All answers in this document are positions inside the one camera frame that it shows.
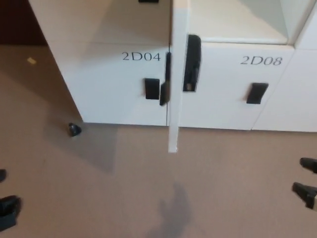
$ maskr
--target black object on floor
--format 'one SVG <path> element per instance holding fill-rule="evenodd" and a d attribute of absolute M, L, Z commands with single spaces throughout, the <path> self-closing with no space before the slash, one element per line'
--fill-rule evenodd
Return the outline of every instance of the black object on floor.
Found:
<path fill-rule="evenodd" d="M 306 207 L 312 210 L 317 210 L 316 196 L 317 196 L 317 187 L 311 187 L 303 185 L 299 182 L 293 183 L 292 187 L 293 192 L 295 192 L 301 199 L 306 203 Z"/>
<path fill-rule="evenodd" d="M 81 128 L 74 123 L 68 124 L 68 128 L 69 128 L 69 133 L 71 137 L 75 137 L 79 135 L 82 131 Z"/>
<path fill-rule="evenodd" d="M 0 182 L 3 182 L 6 178 L 6 170 L 0 170 Z"/>
<path fill-rule="evenodd" d="M 17 196 L 0 199 L 0 232 L 15 226 L 22 207 L 22 200 Z"/>
<path fill-rule="evenodd" d="M 305 169 L 312 171 L 314 174 L 317 174 L 317 160 L 311 158 L 301 158 L 301 166 Z"/>

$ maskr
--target locker shelf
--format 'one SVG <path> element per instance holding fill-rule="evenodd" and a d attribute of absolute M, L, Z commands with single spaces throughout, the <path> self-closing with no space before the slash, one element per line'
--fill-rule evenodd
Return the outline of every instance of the locker shelf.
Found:
<path fill-rule="evenodd" d="M 286 45 L 314 1 L 299 7 L 295 0 L 192 0 L 190 33 L 203 42 Z"/>

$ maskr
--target black handle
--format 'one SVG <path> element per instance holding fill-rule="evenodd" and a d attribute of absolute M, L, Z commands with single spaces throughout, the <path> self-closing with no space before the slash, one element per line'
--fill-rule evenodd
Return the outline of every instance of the black handle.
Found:
<path fill-rule="evenodd" d="M 183 92 L 195 92 L 202 60 L 202 40 L 199 36 L 189 35 Z"/>
<path fill-rule="evenodd" d="M 268 88 L 268 83 L 253 83 L 247 104 L 261 104 L 262 97 Z"/>
<path fill-rule="evenodd" d="M 146 78 L 145 84 L 145 98 L 149 100 L 159 100 L 159 79 Z"/>

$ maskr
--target locker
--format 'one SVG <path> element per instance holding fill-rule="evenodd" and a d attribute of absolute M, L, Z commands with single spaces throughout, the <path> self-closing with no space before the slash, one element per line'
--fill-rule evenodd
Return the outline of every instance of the locker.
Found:
<path fill-rule="evenodd" d="M 251 130 L 288 65 L 290 46 L 202 43 L 196 92 L 184 92 L 180 126 Z M 253 83 L 267 83 L 248 104 Z"/>
<path fill-rule="evenodd" d="M 169 0 L 30 2 L 84 122 L 169 123 Z"/>
<path fill-rule="evenodd" d="M 166 125 L 166 105 L 146 98 L 145 79 L 160 89 L 168 48 L 48 43 L 84 122 Z"/>
<path fill-rule="evenodd" d="M 251 130 L 315 2 L 192 0 L 189 34 L 201 38 L 201 64 L 196 90 L 183 93 L 180 126 Z M 268 88 L 250 104 L 255 83 Z"/>

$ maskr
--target black latch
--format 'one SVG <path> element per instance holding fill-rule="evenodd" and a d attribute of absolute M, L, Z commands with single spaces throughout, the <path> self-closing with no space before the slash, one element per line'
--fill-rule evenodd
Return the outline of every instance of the black latch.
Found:
<path fill-rule="evenodd" d="M 189 35 L 183 92 L 195 92 L 202 60 L 202 40 Z"/>
<path fill-rule="evenodd" d="M 159 100 L 159 79 L 146 78 L 145 84 L 145 98 L 150 100 Z"/>
<path fill-rule="evenodd" d="M 247 104 L 261 104 L 262 97 L 268 88 L 268 83 L 253 83 Z"/>
<path fill-rule="evenodd" d="M 164 106 L 170 99 L 170 74 L 171 74 L 171 53 L 166 53 L 165 63 L 165 82 L 160 87 L 160 100 L 159 104 Z"/>

